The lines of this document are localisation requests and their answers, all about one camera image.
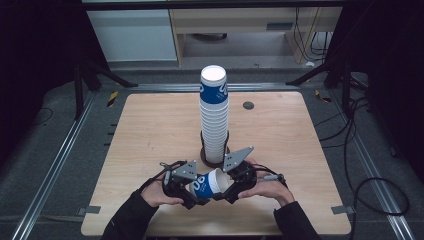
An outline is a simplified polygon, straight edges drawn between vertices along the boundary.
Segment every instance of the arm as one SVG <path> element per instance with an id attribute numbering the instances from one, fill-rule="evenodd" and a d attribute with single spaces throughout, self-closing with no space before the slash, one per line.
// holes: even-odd
<path id="1" fill-rule="evenodd" d="M 257 164 L 253 159 L 246 159 L 246 161 L 253 165 Z M 266 172 L 257 172 L 258 177 L 264 177 L 267 174 Z M 280 204 L 281 208 L 274 211 L 274 217 L 278 228 L 283 233 L 283 239 L 321 239 L 299 203 L 295 201 L 293 194 L 279 181 L 258 180 L 252 189 L 239 193 L 238 197 L 242 199 L 254 195 L 274 198 Z"/>
<path id="2" fill-rule="evenodd" d="M 159 207 L 151 207 L 134 191 L 106 226 L 102 240 L 141 239 Z"/>
<path id="3" fill-rule="evenodd" d="M 283 233 L 283 239 L 318 240 L 321 239 L 312 227 L 298 202 L 292 202 L 274 211 L 275 221 Z"/>
<path id="4" fill-rule="evenodd" d="M 176 205 L 184 201 L 170 198 L 163 193 L 162 182 L 154 181 L 142 192 L 134 191 L 109 221 L 102 240 L 141 239 L 149 226 L 150 219 L 162 204 Z"/>

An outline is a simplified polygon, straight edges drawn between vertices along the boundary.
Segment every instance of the metal frame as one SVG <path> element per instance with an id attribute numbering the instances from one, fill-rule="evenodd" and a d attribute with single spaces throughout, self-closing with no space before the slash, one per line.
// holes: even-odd
<path id="1" fill-rule="evenodd" d="M 63 165 L 66 162 L 66 159 L 71 151 L 76 138 L 83 126 L 85 119 L 91 109 L 92 102 L 96 96 L 96 92 L 90 92 L 85 103 L 85 110 L 82 112 L 81 117 L 78 120 L 75 120 L 72 124 L 71 129 L 68 132 L 68 135 L 65 138 L 56 158 L 54 159 L 49 171 L 46 174 L 46 177 L 43 180 L 40 188 L 37 191 L 34 199 L 31 202 L 31 205 L 26 210 L 24 216 L 19 221 L 15 232 L 13 233 L 12 239 L 27 239 L 31 233 L 32 228 L 34 227 L 35 222 L 40 216 L 41 210 L 44 207 L 44 204 L 49 197 L 49 194 L 59 177 L 59 174 L 62 170 Z"/>
<path id="2" fill-rule="evenodd" d="M 198 92 L 200 83 L 187 84 L 139 84 L 138 87 L 127 88 L 135 92 Z M 299 87 L 289 86 L 285 83 L 229 83 L 228 91 L 295 91 Z"/>
<path id="3" fill-rule="evenodd" d="M 81 8 L 86 11 L 110 10 L 158 10 L 158 9 L 211 9 L 211 8 L 294 8 L 294 7 L 343 7 L 369 2 L 369 0 L 192 0 L 149 2 L 100 2 L 58 4 L 60 8 Z"/>

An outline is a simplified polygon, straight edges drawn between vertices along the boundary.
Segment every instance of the stack of paper cups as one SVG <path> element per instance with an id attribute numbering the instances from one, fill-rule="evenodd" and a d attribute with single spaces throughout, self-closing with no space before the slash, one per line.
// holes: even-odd
<path id="1" fill-rule="evenodd" d="M 228 133 L 229 99 L 224 68 L 211 65 L 202 70 L 199 104 L 205 159 L 220 163 Z"/>

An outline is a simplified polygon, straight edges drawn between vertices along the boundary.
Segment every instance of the black sleeve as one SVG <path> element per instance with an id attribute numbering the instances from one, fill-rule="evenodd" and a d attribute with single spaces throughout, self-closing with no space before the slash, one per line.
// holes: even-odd
<path id="1" fill-rule="evenodd" d="M 298 202 L 275 210 L 274 217 L 285 240 L 321 239 Z"/>
<path id="2" fill-rule="evenodd" d="M 136 190 L 109 221 L 101 239 L 142 239 L 158 208 L 150 207 L 140 196 L 140 191 Z"/>

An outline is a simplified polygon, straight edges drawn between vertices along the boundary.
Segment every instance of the metal bracket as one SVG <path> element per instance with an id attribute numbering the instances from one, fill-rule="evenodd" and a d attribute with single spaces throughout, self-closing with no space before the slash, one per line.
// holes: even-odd
<path id="1" fill-rule="evenodd" d="M 238 167 L 240 163 L 253 151 L 254 147 L 250 146 L 241 150 L 225 154 L 224 165 L 222 171 L 227 173 L 234 168 Z"/>
<path id="2" fill-rule="evenodd" d="M 85 216 L 86 213 L 99 214 L 100 206 L 87 206 L 86 208 L 79 208 L 77 211 L 78 216 Z"/>
<path id="3" fill-rule="evenodd" d="M 331 207 L 331 210 L 333 211 L 334 215 L 346 213 L 346 214 L 353 214 L 356 213 L 356 210 L 353 206 L 335 206 Z"/>
<path id="4" fill-rule="evenodd" d="M 181 167 L 172 170 L 172 176 L 178 176 L 182 178 L 187 178 L 190 180 L 196 180 L 197 178 L 197 168 L 196 160 L 188 162 Z"/>

